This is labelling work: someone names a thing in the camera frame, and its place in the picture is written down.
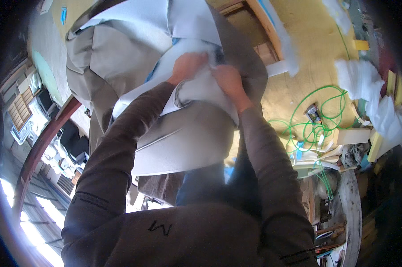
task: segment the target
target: red metal rail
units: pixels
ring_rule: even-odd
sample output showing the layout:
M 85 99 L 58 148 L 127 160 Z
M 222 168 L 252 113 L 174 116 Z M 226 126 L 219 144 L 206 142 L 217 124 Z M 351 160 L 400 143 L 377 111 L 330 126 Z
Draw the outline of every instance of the red metal rail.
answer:
M 67 120 L 69 120 L 70 116 L 72 116 L 72 114 L 81 106 L 81 103 L 75 97 L 72 97 L 66 103 L 67 104 L 62 108 L 59 117 L 53 118 L 45 127 L 44 131 L 42 131 L 20 171 L 20 179 L 17 181 L 16 190 L 14 192 L 13 216 L 15 217 L 15 223 L 20 223 L 20 214 L 23 209 L 23 203 L 25 201 L 29 182 L 32 179 L 35 168 L 41 160 L 45 149 L 48 147 L 60 128 Z

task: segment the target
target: brown jacket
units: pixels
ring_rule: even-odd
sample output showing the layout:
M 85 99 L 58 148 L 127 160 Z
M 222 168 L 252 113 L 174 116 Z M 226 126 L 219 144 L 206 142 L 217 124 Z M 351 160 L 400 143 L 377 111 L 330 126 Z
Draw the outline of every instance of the brown jacket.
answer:
M 117 118 L 92 153 L 62 230 L 66 266 L 317 266 L 313 229 L 276 132 L 255 109 L 241 115 L 259 179 L 262 221 L 222 203 L 125 213 L 137 141 L 173 86 L 161 83 Z

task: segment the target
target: jacket sleeve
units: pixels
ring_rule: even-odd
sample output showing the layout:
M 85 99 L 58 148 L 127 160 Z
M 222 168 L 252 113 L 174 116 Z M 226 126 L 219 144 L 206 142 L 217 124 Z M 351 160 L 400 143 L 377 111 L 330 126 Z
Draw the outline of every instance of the jacket sleeve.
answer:
M 255 108 L 243 111 L 241 126 L 259 183 L 265 260 L 273 254 L 286 266 L 317 266 L 313 228 L 283 144 Z
M 67 210 L 62 257 L 76 240 L 125 213 L 137 141 L 158 119 L 174 88 L 164 82 L 140 95 L 102 137 Z

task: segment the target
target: hand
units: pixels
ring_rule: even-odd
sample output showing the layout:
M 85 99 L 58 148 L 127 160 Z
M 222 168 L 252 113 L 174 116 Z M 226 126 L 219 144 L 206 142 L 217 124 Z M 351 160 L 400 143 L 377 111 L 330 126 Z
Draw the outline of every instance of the hand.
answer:
M 207 53 L 185 53 L 176 60 L 173 74 L 167 82 L 177 86 L 181 81 L 192 79 L 207 62 Z
M 238 115 L 241 115 L 244 110 L 253 107 L 253 103 L 242 87 L 241 75 L 235 67 L 219 65 L 217 69 L 211 69 L 211 72 L 222 91 L 232 100 Z

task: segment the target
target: bright window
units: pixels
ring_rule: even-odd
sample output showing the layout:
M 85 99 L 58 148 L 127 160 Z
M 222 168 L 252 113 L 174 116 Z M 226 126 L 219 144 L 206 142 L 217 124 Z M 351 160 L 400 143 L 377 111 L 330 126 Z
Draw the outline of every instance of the bright window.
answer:
M 36 198 L 40 205 L 44 207 L 44 210 L 47 212 L 50 218 L 56 222 L 57 226 L 60 227 L 60 229 L 63 229 L 65 216 L 60 213 L 60 211 L 54 206 L 53 203 L 51 203 L 50 200 L 46 200 L 45 198 L 39 196 L 37 196 Z
M 10 207 L 13 207 L 13 198 L 14 198 L 14 189 L 13 186 L 11 185 L 10 182 L 4 180 L 4 179 L 0 179 L 1 180 L 1 186 L 2 189 L 4 190 L 4 193 L 7 196 L 7 201 L 10 204 Z M 46 200 L 44 198 L 38 198 L 38 201 L 40 202 L 41 206 L 44 207 L 44 210 L 47 212 L 47 214 L 54 220 L 56 221 L 57 225 L 60 228 L 63 228 L 63 222 L 64 222 L 64 216 L 54 207 L 53 203 L 51 203 L 51 201 Z M 61 215 L 61 217 L 63 217 L 63 219 L 61 219 L 61 217 L 59 217 L 57 214 L 54 213 L 54 211 L 52 211 L 52 207 Z M 20 227 L 22 227 L 23 232 L 25 232 L 26 236 L 28 237 L 29 241 L 31 241 L 31 243 L 37 248 L 37 250 L 41 253 L 41 255 L 43 255 L 43 257 L 45 259 L 47 259 L 54 267 L 63 267 L 63 261 L 62 258 L 60 257 L 59 254 L 57 254 L 48 244 L 45 244 L 45 240 L 44 238 L 42 238 L 41 234 L 39 233 L 38 229 L 36 229 L 36 227 L 31 223 L 28 222 L 30 221 L 29 216 L 26 214 L 26 212 L 22 211 L 22 213 L 20 214 L 20 220 L 22 220 L 23 222 L 20 222 Z
M 28 221 L 29 217 L 26 212 L 22 211 L 20 219 Z M 57 254 L 48 244 L 45 244 L 45 240 L 42 238 L 36 227 L 29 222 L 20 222 L 20 226 L 28 237 L 29 241 L 37 248 L 37 250 L 47 259 L 54 267 L 64 266 L 62 258 Z
M 6 180 L 4 179 L 0 179 L 1 180 L 1 185 L 2 185 L 2 189 L 4 190 L 4 193 L 7 196 L 7 201 L 10 204 L 10 207 L 13 207 L 13 203 L 14 203 L 14 189 L 13 186 Z

